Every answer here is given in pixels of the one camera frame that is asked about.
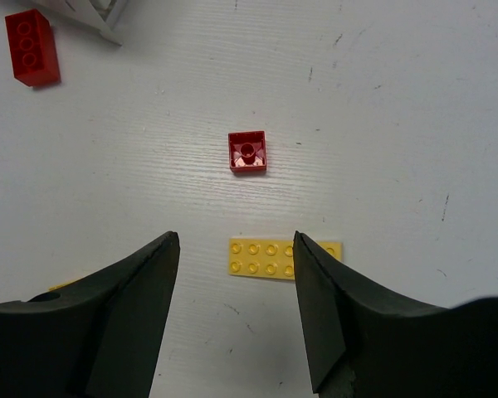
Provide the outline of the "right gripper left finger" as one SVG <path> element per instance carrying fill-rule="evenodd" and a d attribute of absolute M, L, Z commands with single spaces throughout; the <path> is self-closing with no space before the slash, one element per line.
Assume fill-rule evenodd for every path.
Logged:
<path fill-rule="evenodd" d="M 0 397 L 146 397 L 176 281 L 169 231 L 27 301 L 0 303 Z"/>

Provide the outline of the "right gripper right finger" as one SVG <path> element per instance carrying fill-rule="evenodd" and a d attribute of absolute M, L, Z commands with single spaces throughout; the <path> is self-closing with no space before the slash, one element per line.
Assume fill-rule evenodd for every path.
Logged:
<path fill-rule="evenodd" d="M 304 233 L 295 287 L 320 397 L 498 397 L 498 297 L 454 308 L 383 287 Z"/>

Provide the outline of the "yellow lego plate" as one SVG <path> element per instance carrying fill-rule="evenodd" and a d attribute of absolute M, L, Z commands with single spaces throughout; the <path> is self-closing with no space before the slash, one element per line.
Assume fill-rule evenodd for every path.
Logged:
<path fill-rule="evenodd" d="M 231 276 L 295 279 L 292 240 L 231 238 L 227 272 Z"/>

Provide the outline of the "small red square lego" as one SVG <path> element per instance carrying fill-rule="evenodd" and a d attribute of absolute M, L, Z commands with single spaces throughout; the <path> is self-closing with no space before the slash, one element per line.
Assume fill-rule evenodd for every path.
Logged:
<path fill-rule="evenodd" d="M 233 132 L 227 136 L 229 167 L 233 173 L 259 173 L 267 169 L 264 131 Z"/>

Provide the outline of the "long red lego brick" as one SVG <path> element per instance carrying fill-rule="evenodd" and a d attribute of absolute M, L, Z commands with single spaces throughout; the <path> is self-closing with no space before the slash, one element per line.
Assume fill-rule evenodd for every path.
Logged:
<path fill-rule="evenodd" d="M 49 21 L 36 9 L 5 16 L 13 76 L 40 88 L 61 81 L 56 43 Z"/>

